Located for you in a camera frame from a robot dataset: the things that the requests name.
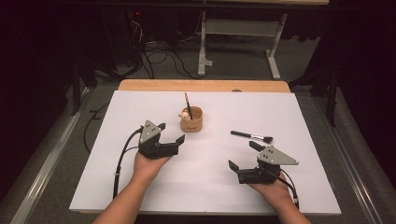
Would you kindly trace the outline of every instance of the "metal stand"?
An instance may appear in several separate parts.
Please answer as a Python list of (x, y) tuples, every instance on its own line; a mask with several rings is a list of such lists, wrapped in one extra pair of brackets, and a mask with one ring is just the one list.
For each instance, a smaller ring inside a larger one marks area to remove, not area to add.
[(255, 35), (272, 36), (273, 44), (271, 49), (265, 51), (266, 58), (270, 65), (273, 79), (280, 79), (280, 74), (276, 66), (275, 52), (285, 26), (287, 14), (282, 14), (279, 21), (236, 21), (236, 20), (214, 20), (206, 19), (206, 12), (202, 12), (201, 22), (201, 47), (198, 61), (198, 76), (205, 76), (205, 67), (212, 66), (213, 62), (206, 58), (205, 37), (206, 34), (215, 35)]

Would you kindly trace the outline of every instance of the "white table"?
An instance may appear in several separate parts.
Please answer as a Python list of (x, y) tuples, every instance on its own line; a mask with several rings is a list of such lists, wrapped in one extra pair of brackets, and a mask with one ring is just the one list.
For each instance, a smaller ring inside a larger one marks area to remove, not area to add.
[[(142, 214), (273, 215), (271, 207), (247, 185), (238, 184), (228, 160), (241, 169), (257, 165), (257, 151), (235, 130), (274, 137), (272, 145), (299, 161), (282, 166), (296, 185), (300, 210), (307, 215), (339, 215), (338, 203), (293, 93), (188, 92), (191, 105), (204, 110), (204, 128), (185, 133), (179, 154), (170, 160), (149, 188)], [(166, 123), (161, 143), (182, 134), (178, 113), (185, 106), (182, 91), (116, 91), (70, 209), (100, 212), (112, 200), (114, 173), (129, 135), (147, 119)], [(137, 146), (137, 138), (130, 146)], [(129, 181), (135, 151), (122, 162), (119, 190)]]

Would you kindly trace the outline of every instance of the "black cable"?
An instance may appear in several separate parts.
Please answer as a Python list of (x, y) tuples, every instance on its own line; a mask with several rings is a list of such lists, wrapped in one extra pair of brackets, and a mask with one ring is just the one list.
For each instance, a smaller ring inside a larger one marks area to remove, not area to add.
[(145, 69), (146, 69), (146, 71), (148, 72), (148, 77), (151, 78), (151, 79), (155, 79), (154, 70), (152, 69), (152, 64), (151, 64), (151, 61), (149, 60), (149, 56), (146, 54), (145, 51), (143, 51), (143, 55), (145, 55), (146, 61), (148, 61), (149, 68), (150, 68), (150, 70), (151, 70), (151, 75), (150, 75), (150, 74), (149, 74), (149, 71), (148, 71), (148, 69), (147, 69), (147, 67), (145, 66)]
[(178, 54), (177, 54), (174, 50), (169, 49), (169, 51), (173, 52), (173, 53), (177, 56), (178, 60), (181, 62), (181, 66), (183, 67), (183, 70), (187, 73), (188, 76), (185, 76), (185, 75), (183, 75), (182, 73), (180, 73), (180, 72), (178, 71), (175, 58), (174, 58), (172, 55), (169, 54), (169, 56), (171, 56), (172, 58), (174, 58), (174, 60), (175, 60), (175, 68), (177, 69), (177, 71), (178, 71), (183, 77), (190, 77), (190, 78), (192, 78), (192, 79), (200, 79), (199, 77), (193, 77), (193, 76), (190, 74), (190, 72), (187, 71), (186, 67), (184, 66), (183, 60), (181, 60), (181, 58), (178, 56)]
[(141, 126), (138, 130), (134, 131), (131, 136), (129, 136), (128, 140), (125, 143), (125, 146), (121, 152), (119, 163), (117, 165), (116, 173), (114, 174), (114, 189), (113, 189), (113, 199), (119, 194), (119, 180), (120, 180), (120, 171), (121, 171), (121, 163), (123, 156), (125, 152), (127, 152), (129, 149), (127, 149), (129, 142), (132, 140), (132, 138), (137, 134), (137, 133), (142, 133), (143, 131), (143, 126)]
[(88, 147), (88, 144), (87, 144), (87, 130), (88, 130), (88, 127), (90, 126), (91, 121), (93, 121), (94, 119), (99, 119), (99, 118), (96, 117), (96, 115), (102, 109), (104, 109), (106, 106), (108, 106), (109, 104), (110, 104), (110, 102), (106, 103), (105, 105), (102, 105), (98, 110), (91, 110), (90, 111), (90, 112), (93, 112), (93, 115), (91, 116), (90, 120), (88, 120), (88, 123), (85, 125), (84, 134), (82, 136), (83, 137), (83, 141), (84, 141), (84, 147), (87, 150), (88, 154), (91, 154), (91, 151), (90, 151), (90, 149)]

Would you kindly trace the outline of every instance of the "human hand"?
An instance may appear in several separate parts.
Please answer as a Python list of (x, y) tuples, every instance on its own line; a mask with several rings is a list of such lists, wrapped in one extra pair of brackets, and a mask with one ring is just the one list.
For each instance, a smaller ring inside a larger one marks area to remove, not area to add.
[[(280, 173), (280, 177), (285, 179), (283, 173)], [(257, 190), (260, 195), (267, 201), (276, 212), (281, 206), (293, 204), (294, 202), (290, 197), (288, 187), (276, 180), (273, 184), (248, 184), (253, 189)]]
[(277, 212), (280, 223), (282, 224), (309, 224), (311, 223), (295, 206), (290, 197), (288, 187), (276, 180), (273, 184), (249, 184), (257, 190), (260, 195), (267, 201)]
[(149, 185), (161, 168), (171, 159), (172, 157), (164, 157), (159, 159), (148, 159), (143, 156), (140, 152), (136, 152), (134, 156), (134, 174), (132, 180), (143, 182), (146, 186)]

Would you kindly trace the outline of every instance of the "wire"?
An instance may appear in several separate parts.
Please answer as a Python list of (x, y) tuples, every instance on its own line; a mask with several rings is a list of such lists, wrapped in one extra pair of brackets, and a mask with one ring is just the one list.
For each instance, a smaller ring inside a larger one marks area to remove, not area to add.
[(143, 51), (143, 55), (145, 55), (145, 57), (146, 57), (146, 61), (148, 61), (148, 64), (149, 64), (149, 68), (151, 69), (151, 75), (149, 74), (149, 70), (147, 69), (147, 67), (146, 66), (144, 66), (145, 67), (145, 69), (146, 69), (146, 71), (148, 72), (148, 77), (149, 78), (151, 78), (151, 79), (154, 79), (155, 78), (155, 76), (154, 76), (154, 70), (152, 69), (152, 64), (151, 64), (151, 61), (149, 60), (149, 57), (148, 57), (148, 55), (146, 54), (146, 52), (145, 51)]
[(83, 136), (82, 136), (82, 137), (83, 137), (83, 141), (84, 141), (84, 147), (85, 147), (85, 149), (87, 150), (88, 154), (91, 154), (91, 150), (89, 149), (88, 144), (87, 144), (87, 130), (88, 130), (88, 127), (90, 126), (91, 122), (92, 122), (94, 119), (100, 119), (100, 118), (97, 118), (96, 115), (97, 115), (102, 109), (104, 109), (106, 106), (108, 106), (109, 104), (110, 104), (110, 102), (106, 103), (105, 105), (102, 105), (98, 110), (91, 110), (91, 111), (90, 111), (90, 112), (92, 112), (93, 114), (92, 114), (90, 120), (88, 120), (88, 123), (85, 125), (84, 134), (83, 134)]
[(186, 39), (179, 40), (178, 41), (179, 43), (189, 41), (189, 40), (195, 39), (198, 36), (201, 36), (201, 35), (196, 35), (198, 28), (199, 28), (199, 24), (201, 24), (201, 18), (202, 18), (202, 13), (199, 14), (198, 22), (197, 22), (197, 25), (196, 25), (195, 30), (192, 33), (192, 35), (190, 37), (187, 37)]
[[(169, 56), (170, 58), (173, 59), (173, 61), (174, 61), (174, 66), (175, 66), (177, 72), (178, 72), (179, 74), (181, 74), (183, 77), (189, 77), (189, 78), (192, 78), (192, 79), (200, 79), (199, 77), (194, 77), (194, 76), (192, 76), (192, 75), (190, 74), (190, 72), (186, 69), (183, 60), (181, 60), (181, 58), (178, 56), (178, 54), (177, 54), (174, 50), (172, 50), (172, 49), (161, 49), (161, 48), (159, 47), (159, 45), (157, 45), (157, 47), (155, 47), (155, 48), (153, 48), (153, 49), (151, 49), (151, 50), (146, 50), (145, 52), (150, 52), (150, 54), (145, 54), (145, 56), (147, 57), (147, 61), (148, 61), (148, 63), (150, 64), (150, 66), (152, 66), (153, 64), (159, 64), (159, 63), (165, 62), (166, 59), (167, 59), (168, 56)], [(152, 61), (149, 59), (149, 57), (151, 57), (151, 56), (153, 56), (153, 55), (155, 55), (155, 54), (163, 54), (164, 57), (163, 57), (160, 61), (158, 61), (158, 62), (152, 62)], [(181, 71), (179, 70), (179, 68), (177, 67), (177, 61), (179, 61), (179, 62), (181, 63), (181, 66), (182, 66), (182, 68), (183, 68), (182, 70), (183, 70), (184, 72), (181, 72)]]
[(137, 133), (142, 133), (143, 131), (143, 126), (141, 126), (138, 130), (134, 131), (131, 136), (129, 136), (128, 140), (125, 143), (125, 146), (121, 152), (119, 163), (117, 165), (116, 173), (114, 174), (114, 189), (113, 189), (113, 199), (119, 194), (119, 180), (120, 180), (120, 171), (121, 171), (121, 163), (123, 156), (125, 152), (127, 152), (130, 149), (127, 149), (129, 142), (131, 142), (132, 138), (137, 134)]

